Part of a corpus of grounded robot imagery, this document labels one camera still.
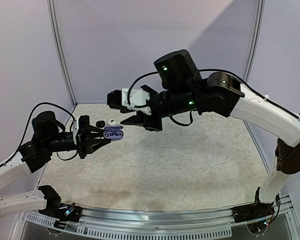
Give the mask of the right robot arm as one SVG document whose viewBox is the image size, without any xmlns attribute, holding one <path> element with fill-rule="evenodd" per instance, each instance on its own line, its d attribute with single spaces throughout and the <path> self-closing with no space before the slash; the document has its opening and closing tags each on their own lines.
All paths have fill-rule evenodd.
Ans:
<svg viewBox="0 0 300 240">
<path fill-rule="evenodd" d="M 277 137 L 275 167 L 256 193 L 256 201 L 248 208 L 252 218 L 259 218 L 289 176 L 300 172 L 300 113 L 292 113 L 261 95 L 229 71 L 210 69 L 209 76 L 202 78 L 185 49 L 158 58 L 154 66 L 161 78 L 162 92 L 147 85 L 119 92 L 122 109 L 134 112 L 123 121 L 124 125 L 159 132 L 163 118 L 193 111 L 213 112 L 255 124 Z"/>
</svg>

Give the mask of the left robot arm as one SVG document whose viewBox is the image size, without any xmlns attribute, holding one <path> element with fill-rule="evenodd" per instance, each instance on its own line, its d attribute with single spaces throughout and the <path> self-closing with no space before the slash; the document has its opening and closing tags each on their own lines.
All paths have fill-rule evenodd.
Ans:
<svg viewBox="0 0 300 240">
<path fill-rule="evenodd" d="M 0 163 L 0 190 L 15 180 L 33 174 L 47 164 L 53 153 L 76 151 L 81 159 L 111 143 L 105 130 L 90 125 L 90 117 L 82 115 L 72 131 L 56 119 L 53 111 L 43 111 L 31 121 L 33 136 L 15 153 Z M 38 210 L 60 221 L 78 222 L 82 208 L 62 203 L 50 185 L 19 194 L 0 195 L 0 219 L 9 215 Z"/>
</svg>

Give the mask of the purple earbud charging case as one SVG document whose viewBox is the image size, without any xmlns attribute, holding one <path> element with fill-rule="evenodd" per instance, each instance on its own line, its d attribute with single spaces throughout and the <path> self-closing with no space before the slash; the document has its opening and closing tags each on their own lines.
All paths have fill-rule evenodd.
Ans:
<svg viewBox="0 0 300 240">
<path fill-rule="evenodd" d="M 123 132 L 123 126 L 122 125 L 114 125 L 114 126 L 111 126 L 111 125 L 107 125 L 104 127 L 104 131 L 106 132 L 118 132 L 118 131 L 121 131 Z M 122 139 L 114 139 L 114 137 L 112 139 L 108 139 L 108 140 L 111 140 L 111 141 L 119 141 L 119 140 L 122 140 Z"/>
</svg>

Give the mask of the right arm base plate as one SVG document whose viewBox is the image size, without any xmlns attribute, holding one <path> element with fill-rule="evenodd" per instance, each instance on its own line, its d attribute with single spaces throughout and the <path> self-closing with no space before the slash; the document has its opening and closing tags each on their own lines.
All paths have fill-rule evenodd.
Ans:
<svg viewBox="0 0 300 240">
<path fill-rule="evenodd" d="M 273 219 L 277 215 L 275 208 L 271 203 L 239 205 L 233 207 L 231 211 L 235 223 L 249 222 L 265 217 L 271 217 Z"/>
</svg>

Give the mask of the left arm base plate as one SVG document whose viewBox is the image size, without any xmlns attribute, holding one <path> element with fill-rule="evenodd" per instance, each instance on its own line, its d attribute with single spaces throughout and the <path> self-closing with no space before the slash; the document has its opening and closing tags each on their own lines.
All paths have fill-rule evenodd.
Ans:
<svg viewBox="0 0 300 240">
<path fill-rule="evenodd" d="M 43 209 L 38 211 L 40 214 L 58 219 L 60 222 L 78 223 L 81 219 L 83 208 L 75 204 L 64 204 L 61 206 Z"/>
</svg>

